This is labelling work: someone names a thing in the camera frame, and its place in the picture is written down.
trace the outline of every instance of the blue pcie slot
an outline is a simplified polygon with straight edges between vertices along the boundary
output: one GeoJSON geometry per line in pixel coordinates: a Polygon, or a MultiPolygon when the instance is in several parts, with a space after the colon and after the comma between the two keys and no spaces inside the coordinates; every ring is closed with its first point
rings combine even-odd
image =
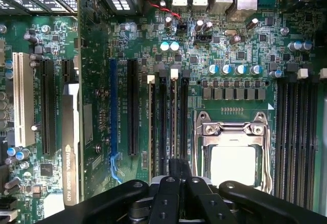
{"type": "Polygon", "coordinates": [[[110,154],[110,170],[111,176],[120,184],[122,180],[118,177],[117,160],[118,153],[118,62],[115,59],[110,60],[110,127],[111,127],[111,154],[110,154]]]}

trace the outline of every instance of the motherboard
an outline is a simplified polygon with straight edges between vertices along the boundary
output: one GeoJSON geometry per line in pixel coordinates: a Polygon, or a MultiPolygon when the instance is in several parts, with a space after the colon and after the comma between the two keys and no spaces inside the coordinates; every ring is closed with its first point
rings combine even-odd
{"type": "Polygon", "coordinates": [[[35,223],[173,158],[318,212],[324,8],[105,1],[0,17],[0,216],[35,223]]]}

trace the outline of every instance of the white pci slot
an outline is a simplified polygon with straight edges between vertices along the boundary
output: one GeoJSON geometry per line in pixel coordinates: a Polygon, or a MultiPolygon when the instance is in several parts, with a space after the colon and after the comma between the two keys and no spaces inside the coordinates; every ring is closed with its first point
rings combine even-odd
{"type": "Polygon", "coordinates": [[[35,143],[33,69],[29,55],[13,53],[14,69],[14,128],[15,146],[29,146],[35,143]]]}

